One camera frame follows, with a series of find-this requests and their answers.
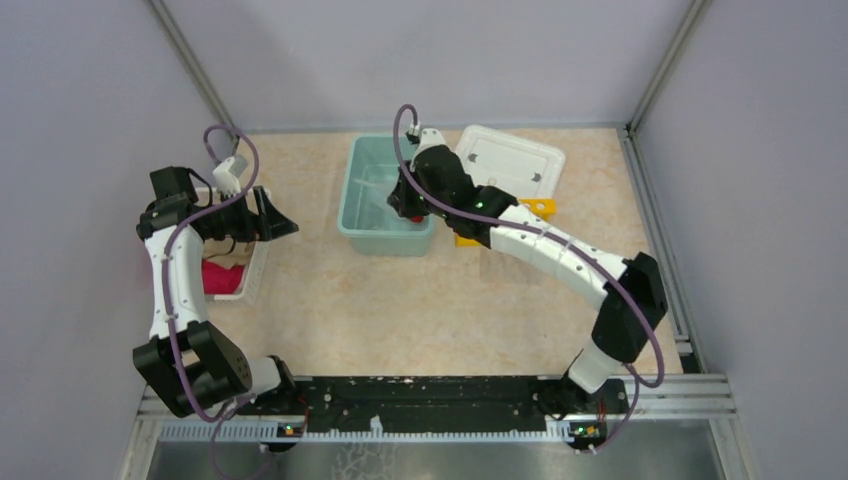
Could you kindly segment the glass funnel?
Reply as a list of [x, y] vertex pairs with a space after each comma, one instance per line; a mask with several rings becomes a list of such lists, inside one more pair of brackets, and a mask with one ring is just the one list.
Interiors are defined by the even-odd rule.
[[372, 182], [364, 179], [354, 179], [361, 187], [361, 202], [363, 208], [376, 208], [388, 215], [396, 216], [396, 210], [391, 206], [389, 198], [395, 184], [392, 182]]

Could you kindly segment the white plastic lid tray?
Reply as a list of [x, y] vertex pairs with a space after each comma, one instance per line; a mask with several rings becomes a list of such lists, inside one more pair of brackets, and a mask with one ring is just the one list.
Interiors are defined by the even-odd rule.
[[552, 198], [566, 162], [557, 147], [482, 125], [466, 127], [454, 152], [475, 184], [495, 178], [517, 198]]

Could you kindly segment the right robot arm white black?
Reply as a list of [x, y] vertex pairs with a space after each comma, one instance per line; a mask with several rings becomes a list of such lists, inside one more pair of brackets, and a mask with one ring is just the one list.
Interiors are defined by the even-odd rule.
[[602, 385], [646, 346], [659, 351], [655, 330], [668, 311], [658, 262], [604, 252], [550, 225], [515, 196], [477, 185], [447, 146], [420, 146], [399, 161], [388, 197], [402, 218], [434, 216], [462, 238], [522, 260], [564, 283], [596, 312], [590, 339], [567, 368], [563, 398], [590, 411]]

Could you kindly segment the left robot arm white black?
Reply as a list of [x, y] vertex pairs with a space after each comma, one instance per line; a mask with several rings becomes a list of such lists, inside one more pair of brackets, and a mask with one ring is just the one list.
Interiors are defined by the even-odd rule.
[[241, 196], [200, 205], [193, 173], [166, 167], [150, 175], [155, 199], [140, 215], [136, 233], [153, 270], [154, 316], [148, 341], [133, 350], [134, 367], [179, 418], [243, 395], [288, 413], [300, 399], [293, 375], [276, 355], [249, 358], [212, 324], [202, 261], [208, 240], [270, 242], [299, 227], [261, 186], [252, 190], [254, 208]]

